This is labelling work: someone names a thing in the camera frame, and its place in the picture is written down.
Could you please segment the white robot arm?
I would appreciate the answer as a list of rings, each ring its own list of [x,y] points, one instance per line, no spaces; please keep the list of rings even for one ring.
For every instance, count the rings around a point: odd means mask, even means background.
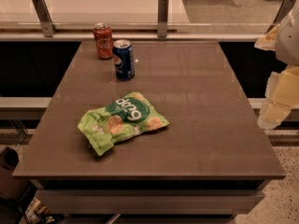
[[[287,64],[282,72],[272,72],[268,78],[257,120],[260,128],[272,130],[299,105],[299,6],[295,5],[254,47],[274,51],[276,58]]]

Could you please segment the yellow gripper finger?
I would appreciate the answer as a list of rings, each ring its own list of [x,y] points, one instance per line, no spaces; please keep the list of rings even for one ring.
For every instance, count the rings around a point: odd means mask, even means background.
[[[254,47],[256,49],[261,49],[261,50],[275,51],[276,50],[276,39],[277,39],[277,35],[278,35],[278,27],[279,27],[279,25],[274,26],[266,35],[259,38],[255,42]]]
[[[257,124],[266,130],[275,129],[299,105],[299,66],[288,65],[281,73],[268,78],[265,100]]]

